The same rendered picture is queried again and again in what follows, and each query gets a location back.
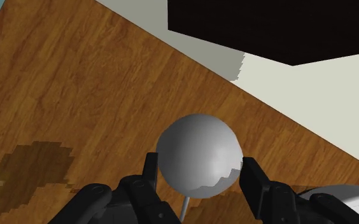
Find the grey ball on thin stem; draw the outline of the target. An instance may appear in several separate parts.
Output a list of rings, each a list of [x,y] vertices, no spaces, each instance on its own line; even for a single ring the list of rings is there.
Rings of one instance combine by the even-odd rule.
[[[156,147],[166,183],[184,195],[179,219],[191,198],[208,199],[231,187],[240,175],[243,152],[233,130],[219,118],[191,114],[173,122]]]

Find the white rounded object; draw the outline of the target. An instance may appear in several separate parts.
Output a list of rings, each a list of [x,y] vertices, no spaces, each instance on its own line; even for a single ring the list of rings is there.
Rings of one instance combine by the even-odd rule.
[[[330,185],[306,190],[299,195],[309,199],[314,193],[327,193],[341,200],[359,214],[359,185]]]

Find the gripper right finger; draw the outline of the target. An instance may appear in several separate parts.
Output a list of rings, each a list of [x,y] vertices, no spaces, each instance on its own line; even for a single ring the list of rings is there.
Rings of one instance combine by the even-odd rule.
[[[302,198],[271,181],[252,157],[244,157],[239,185],[255,219],[263,224],[359,224],[359,213],[329,193]]]

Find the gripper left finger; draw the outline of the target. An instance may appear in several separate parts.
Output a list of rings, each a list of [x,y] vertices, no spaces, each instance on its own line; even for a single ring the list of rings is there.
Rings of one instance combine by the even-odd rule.
[[[171,206],[157,192],[158,154],[146,154],[141,175],[123,177],[117,188],[91,183],[48,224],[180,224]]]

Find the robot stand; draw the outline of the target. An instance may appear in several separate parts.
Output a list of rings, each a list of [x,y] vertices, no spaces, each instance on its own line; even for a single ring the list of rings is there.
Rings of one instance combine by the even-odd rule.
[[[359,54],[359,0],[167,0],[167,28],[291,66]]]

